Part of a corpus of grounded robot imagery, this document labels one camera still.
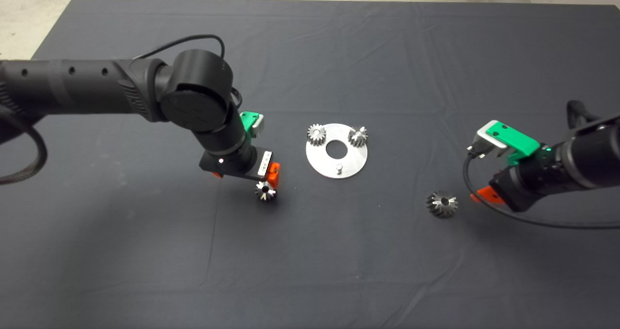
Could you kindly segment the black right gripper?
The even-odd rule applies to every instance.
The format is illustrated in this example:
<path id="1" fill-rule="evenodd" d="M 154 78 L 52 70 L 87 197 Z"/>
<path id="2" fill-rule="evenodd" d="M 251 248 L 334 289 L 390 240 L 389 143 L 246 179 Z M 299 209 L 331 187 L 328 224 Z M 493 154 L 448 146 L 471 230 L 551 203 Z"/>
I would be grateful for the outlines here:
<path id="1" fill-rule="evenodd" d="M 534 155 L 494 174 L 489 186 L 471 199 L 476 203 L 506 204 L 514 212 L 525 212 L 543 197 L 567 190 L 567 171 L 555 155 Z"/>

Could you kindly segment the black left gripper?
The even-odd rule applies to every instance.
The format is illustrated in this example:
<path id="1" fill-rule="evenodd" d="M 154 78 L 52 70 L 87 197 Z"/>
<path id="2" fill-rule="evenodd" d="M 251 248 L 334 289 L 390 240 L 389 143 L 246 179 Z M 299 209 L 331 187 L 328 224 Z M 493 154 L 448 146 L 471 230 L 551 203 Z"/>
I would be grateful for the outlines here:
<path id="1" fill-rule="evenodd" d="M 218 178 L 241 177 L 252 181 L 265 181 L 277 190 L 279 187 L 280 164 L 272 163 L 273 152 L 261 147 L 246 147 L 238 152 L 215 156 L 204 152 L 200 168 Z"/>

